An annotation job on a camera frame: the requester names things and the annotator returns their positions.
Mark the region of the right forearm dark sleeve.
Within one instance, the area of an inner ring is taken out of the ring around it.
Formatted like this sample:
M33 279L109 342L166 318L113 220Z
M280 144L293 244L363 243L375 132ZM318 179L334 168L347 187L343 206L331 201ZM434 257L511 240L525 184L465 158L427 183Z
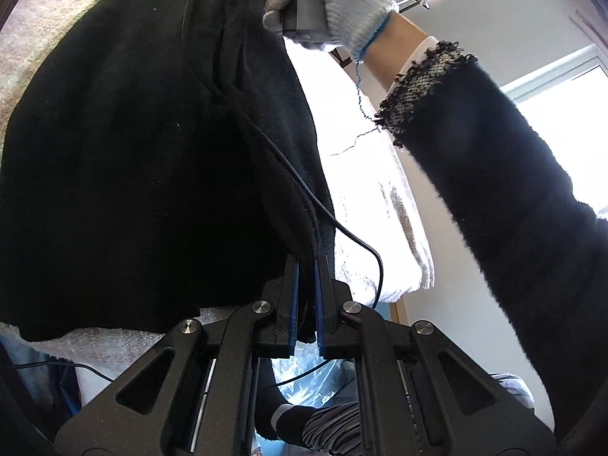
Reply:
M455 43L398 13L364 61L388 94L376 120L435 186L540 377L554 433L607 451L607 223L516 106Z

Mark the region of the right hand white glove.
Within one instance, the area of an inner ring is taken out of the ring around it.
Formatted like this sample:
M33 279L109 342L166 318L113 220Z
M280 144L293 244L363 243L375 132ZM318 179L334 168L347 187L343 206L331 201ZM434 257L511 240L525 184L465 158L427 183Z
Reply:
M282 35L282 11L290 0L260 0L263 3L263 26ZM303 48L324 51L341 46L355 61L364 58L373 40L399 10L394 0L324 0L330 40L327 43L304 43L291 39Z

